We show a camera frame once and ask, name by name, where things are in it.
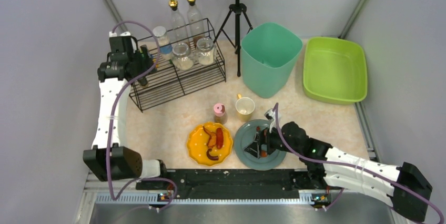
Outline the grey-blue plate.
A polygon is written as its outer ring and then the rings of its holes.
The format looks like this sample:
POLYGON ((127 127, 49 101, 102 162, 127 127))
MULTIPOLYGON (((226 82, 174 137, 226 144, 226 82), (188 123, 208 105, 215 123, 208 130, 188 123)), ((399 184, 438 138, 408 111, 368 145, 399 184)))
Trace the grey-blue plate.
POLYGON ((275 150, 271 155, 259 159, 244 151, 244 148, 253 142, 257 126, 264 129, 269 125, 270 123, 267 120, 255 119, 243 124, 235 134, 235 153, 238 159, 251 169, 260 171, 274 169, 285 159, 286 153, 279 150, 275 150))

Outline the black lid spice jar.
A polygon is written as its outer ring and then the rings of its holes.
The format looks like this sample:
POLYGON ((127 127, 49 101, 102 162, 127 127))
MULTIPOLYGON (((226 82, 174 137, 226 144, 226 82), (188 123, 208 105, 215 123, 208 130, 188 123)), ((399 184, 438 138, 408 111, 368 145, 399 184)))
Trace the black lid spice jar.
POLYGON ((138 83, 140 84, 140 86, 142 88, 146 88, 148 86, 148 81, 147 81, 147 78, 145 76, 142 77, 142 78, 139 78, 138 79, 138 83))

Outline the blue label jar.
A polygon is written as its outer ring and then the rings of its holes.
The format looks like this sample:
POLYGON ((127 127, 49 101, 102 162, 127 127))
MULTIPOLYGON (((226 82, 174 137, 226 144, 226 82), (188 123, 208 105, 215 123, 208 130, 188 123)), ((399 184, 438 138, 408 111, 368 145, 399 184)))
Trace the blue label jar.
POLYGON ((170 61, 173 57, 173 47, 167 30, 163 26, 157 26, 153 29, 154 37, 160 45, 160 52, 164 60, 170 61))

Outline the cream yellow mug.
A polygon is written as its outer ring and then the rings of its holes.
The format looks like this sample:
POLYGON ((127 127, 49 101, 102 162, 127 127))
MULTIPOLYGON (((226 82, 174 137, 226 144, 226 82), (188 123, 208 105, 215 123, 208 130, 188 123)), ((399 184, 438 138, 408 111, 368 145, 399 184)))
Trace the cream yellow mug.
POLYGON ((237 111, 237 116, 241 121, 248 122, 251 119, 255 108, 255 102, 251 98, 237 94, 235 109, 237 111))

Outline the large clear glass jar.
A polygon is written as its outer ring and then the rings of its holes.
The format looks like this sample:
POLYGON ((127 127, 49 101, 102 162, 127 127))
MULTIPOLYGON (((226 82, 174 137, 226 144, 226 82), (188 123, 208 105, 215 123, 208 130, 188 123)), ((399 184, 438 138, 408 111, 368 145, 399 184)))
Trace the large clear glass jar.
POLYGON ((191 51, 188 44, 178 43, 173 46, 172 62, 180 70, 189 70, 193 67, 194 61, 191 58, 191 51))

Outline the pink lid spice jar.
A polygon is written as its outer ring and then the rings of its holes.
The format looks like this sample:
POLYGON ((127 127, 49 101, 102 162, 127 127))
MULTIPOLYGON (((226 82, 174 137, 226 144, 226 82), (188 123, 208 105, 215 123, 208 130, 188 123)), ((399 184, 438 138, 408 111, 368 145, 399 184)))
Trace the pink lid spice jar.
POLYGON ((228 119, 225 105, 223 103, 216 103, 214 104, 213 109, 214 109, 214 122, 225 124, 228 119))

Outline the yellow scalloped plate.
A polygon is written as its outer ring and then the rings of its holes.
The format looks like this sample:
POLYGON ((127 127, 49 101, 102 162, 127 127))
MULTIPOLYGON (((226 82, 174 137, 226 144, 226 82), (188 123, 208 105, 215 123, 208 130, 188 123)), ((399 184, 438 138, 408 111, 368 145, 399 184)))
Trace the yellow scalloped plate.
POLYGON ((200 165, 209 167, 222 163, 231 154, 233 145, 234 141, 229 130, 222 124, 214 122, 207 122, 198 125, 193 131, 191 131, 186 143, 190 158, 200 165), (211 152, 213 156, 219 157, 218 161, 211 161, 206 156, 206 151, 209 149, 207 147, 209 136, 204 132, 202 128, 203 126, 215 133, 216 129, 220 127, 224 132, 223 147, 221 149, 217 149, 216 146, 214 146, 211 152))

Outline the oil bottle gold cap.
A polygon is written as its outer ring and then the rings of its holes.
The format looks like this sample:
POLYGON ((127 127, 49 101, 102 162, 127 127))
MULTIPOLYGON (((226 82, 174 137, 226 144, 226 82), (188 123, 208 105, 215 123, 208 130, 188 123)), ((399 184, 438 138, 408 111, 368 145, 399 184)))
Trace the oil bottle gold cap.
POLYGON ((187 2, 189 4, 187 18, 190 24, 190 32, 192 34, 194 44, 197 44, 197 42, 205 36, 203 17, 201 11, 196 5, 196 0, 187 0, 187 2))
POLYGON ((178 43, 186 43, 190 46, 186 22, 183 15, 178 10, 178 1, 169 0, 169 7, 171 9, 170 22, 175 34, 175 41, 178 43))

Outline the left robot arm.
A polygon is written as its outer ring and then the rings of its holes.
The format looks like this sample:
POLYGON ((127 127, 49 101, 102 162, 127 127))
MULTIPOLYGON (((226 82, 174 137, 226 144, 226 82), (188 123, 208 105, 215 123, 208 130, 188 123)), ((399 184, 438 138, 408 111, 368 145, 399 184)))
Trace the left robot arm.
POLYGON ((150 69, 153 59, 146 47, 138 47, 130 32, 109 34, 110 52, 97 75, 100 109, 96 135, 83 161, 100 181, 161 176, 161 160, 144 160, 126 146, 126 111, 130 81, 150 69))

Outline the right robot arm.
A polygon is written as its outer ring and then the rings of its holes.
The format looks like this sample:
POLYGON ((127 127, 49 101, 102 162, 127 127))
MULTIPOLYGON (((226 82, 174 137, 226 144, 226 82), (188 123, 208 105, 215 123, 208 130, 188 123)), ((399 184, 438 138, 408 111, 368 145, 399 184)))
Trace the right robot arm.
POLYGON ((253 120, 236 133, 241 143, 239 157, 248 161, 267 155, 298 153, 314 187, 339 187, 380 200, 399 215, 423 222, 432 186, 417 166, 385 165, 348 154, 333 145, 309 137, 295 122, 276 128, 267 120, 253 120))

